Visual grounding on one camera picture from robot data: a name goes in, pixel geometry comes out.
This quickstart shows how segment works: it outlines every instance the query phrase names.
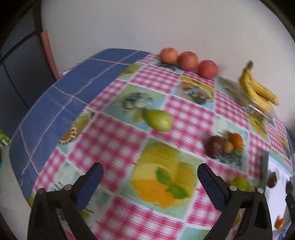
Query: blue tablecloth section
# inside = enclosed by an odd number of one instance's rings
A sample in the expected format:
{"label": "blue tablecloth section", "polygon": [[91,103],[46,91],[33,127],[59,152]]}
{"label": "blue tablecloth section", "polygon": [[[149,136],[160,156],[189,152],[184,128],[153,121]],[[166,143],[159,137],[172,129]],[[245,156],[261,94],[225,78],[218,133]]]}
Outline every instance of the blue tablecloth section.
{"label": "blue tablecloth section", "polygon": [[13,171],[27,201],[52,150],[83,108],[147,54],[106,49],[74,67],[33,105],[17,128],[9,150]]}

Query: tablecloth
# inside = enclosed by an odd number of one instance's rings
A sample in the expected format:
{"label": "tablecloth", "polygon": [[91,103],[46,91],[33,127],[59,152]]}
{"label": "tablecloth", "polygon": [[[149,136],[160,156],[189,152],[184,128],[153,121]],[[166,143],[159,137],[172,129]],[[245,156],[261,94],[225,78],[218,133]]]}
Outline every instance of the tablecloth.
{"label": "tablecloth", "polygon": [[[220,212],[197,179],[200,163],[226,182],[242,176],[252,187],[260,181],[263,150],[293,167],[285,126],[246,113],[227,91],[231,84],[162,64],[147,52],[107,49],[92,56],[41,96],[12,138],[11,164],[25,199],[32,204],[41,187],[73,184],[100,162],[104,178],[81,212],[98,239],[203,239]],[[170,113],[172,129],[151,129],[145,108]],[[224,131],[239,133],[243,146],[234,157],[210,159],[204,142]]]}

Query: bunch of bananas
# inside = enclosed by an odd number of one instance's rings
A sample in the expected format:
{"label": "bunch of bananas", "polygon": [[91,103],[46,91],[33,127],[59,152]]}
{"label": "bunch of bananas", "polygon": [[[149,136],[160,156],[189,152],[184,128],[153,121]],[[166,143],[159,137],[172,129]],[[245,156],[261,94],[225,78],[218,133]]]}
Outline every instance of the bunch of bananas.
{"label": "bunch of bananas", "polygon": [[272,109],[270,102],[276,106],[279,105],[278,98],[270,90],[268,90],[266,87],[262,86],[252,78],[252,66],[253,62],[249,61],[243,71],[242,76],[239,79],[240,84],[244,92],[256,102],[259,109],[269,111]]}

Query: blue gripper pad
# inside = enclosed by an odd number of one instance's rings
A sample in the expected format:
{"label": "blue gripper pad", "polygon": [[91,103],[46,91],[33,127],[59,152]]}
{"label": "blue gripper pad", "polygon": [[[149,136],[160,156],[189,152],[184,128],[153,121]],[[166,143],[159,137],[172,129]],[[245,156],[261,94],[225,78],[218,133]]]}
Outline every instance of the blue gripper pad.
{"label": "blue gripper pad", "polygon": [[87,207],[103,176],[104,168],[100,163],[94,163],[84,176],[80,176],[80,178],[85,177],[85,179],[83,179],[85,183],[78,191],[76,196],[76,209],[78,212]]}
{"label": "blue gripper pad", "polygon": [[198,166],[197,175],[213,206],[221,211],[229,197],[226,183],[205,163]]}

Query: silver rivet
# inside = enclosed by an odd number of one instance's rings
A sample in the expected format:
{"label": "silver rivet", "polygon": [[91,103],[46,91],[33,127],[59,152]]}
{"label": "silver rivet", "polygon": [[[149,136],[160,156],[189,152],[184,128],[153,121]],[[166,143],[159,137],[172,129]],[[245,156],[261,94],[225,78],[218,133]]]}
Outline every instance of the silver rivet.
{"label": "silver rivet", "polygon": [[263,194],[264,193],[264,191],[263,191],[263,189],[262,188],[257,188],[257,192],[259,192],[260,194]]}
{"label": "silver rivet", "polygon": [[71,184],[67,184],[63,187],[64,190],[71,190],[72,189],[72,185]]}
{"label": "silver rivet", "polygon": [[236,191],[238,188],[235,185],[230,185],[230,190]]}
{"label": "silver rivet", "polygon": [[43,192],[44,192],[44,188],[40,188],[40,189],[37,191],[38,194],[42,194]]}

